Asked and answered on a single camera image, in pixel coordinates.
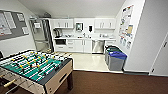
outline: gray trash can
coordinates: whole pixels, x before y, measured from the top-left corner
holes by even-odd
[[[113,52],[113,51],[119,51],[119,52],[122,52],[118,47],[116,46],[110,46],[110,47],[106,47],[106,50],[105,50],[105,61],[106,61],[106,64],[108,65],[109,63],[109,52]]]
[[[109,52],[109,64],[108,64],[109,70],[122,71],[126,58],[127,55],[122,52],[118,51]]]

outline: countertop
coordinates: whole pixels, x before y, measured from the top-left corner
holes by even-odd
[[[99,38],[78,38],[78,37],[60,37],[60,38],[54,38],[54,39],[73,39],[73,40],[116,40],[115,38],[103,38],[103,37],[99,37]]]

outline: microwave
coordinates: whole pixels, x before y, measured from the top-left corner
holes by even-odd
[[[66,45],[66,39],[55,39],[56,45]]]

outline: ceiling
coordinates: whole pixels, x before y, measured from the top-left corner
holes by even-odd
[[[116,17],[125,0],[18,0],[37,15],[53,18]]]

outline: stainless steel refrigerator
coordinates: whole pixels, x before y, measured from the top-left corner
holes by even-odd
[[[54,51],[53,42],[51,38],[51,31],[49,20],[47,19],[30,19],[30,26],[32,35],[36,45],[37,51],[46,52],[51,49]]]

